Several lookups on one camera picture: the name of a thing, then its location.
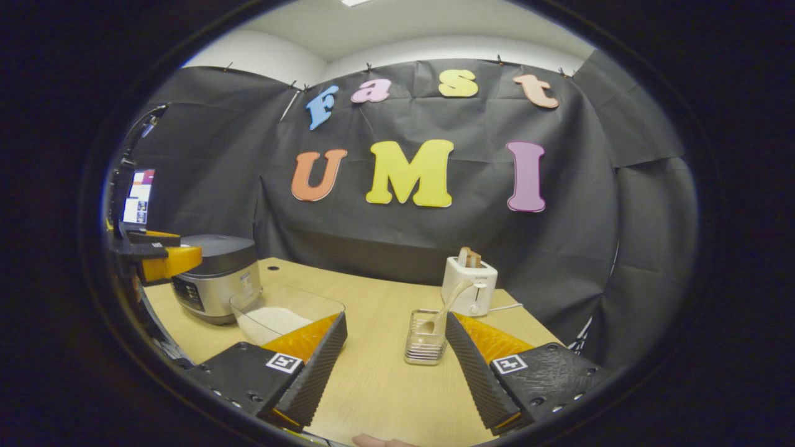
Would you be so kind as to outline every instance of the orange letter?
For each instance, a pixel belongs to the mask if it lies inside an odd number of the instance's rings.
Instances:
[[[516,84],[522,85],[522,89],[525,91],[525,96],[527,96],[527,99],[532,101],[533,104],[539,107],[546,107],[548,109],[557,107],[557,99],[549,98],[544,93],[544,89],[549,88],[549,84],[539,80],[536,76],[516,76],[514,78],[514,82]]]
[[[339,161],[347,155],[345,149],[332,149],[326,153],[326,172],[323,174],[323,180],[320,185],[309,186],[309,173],[312,172],[312,166],[315,160],[320,158],[318,152],[304,152],[296,157],[298,166],[296,172],[293,174],[293,195],[298,200],[306,200],[316,202],[326,197],[337,179],[339,172]]]

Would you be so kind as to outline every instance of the monitor screen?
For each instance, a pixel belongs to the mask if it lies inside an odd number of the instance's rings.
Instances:
[[[124,216],[126,224],[146,225],[149,214],[149,193],[152,189],[154,169],[136,169],[133,175],[133,185],[124,203]]]

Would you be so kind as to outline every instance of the utensil holder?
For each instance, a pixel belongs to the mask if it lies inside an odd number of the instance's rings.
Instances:
[[[409,335],[405,341],[406,363],[436,365],[442,360],[444,350],[447,349],[447,339],[444,338],[444,331],[437,334],[417,332],[420,325],[437,313],[439,313],[438,310],[427,309],[416,309],[411,312]]]

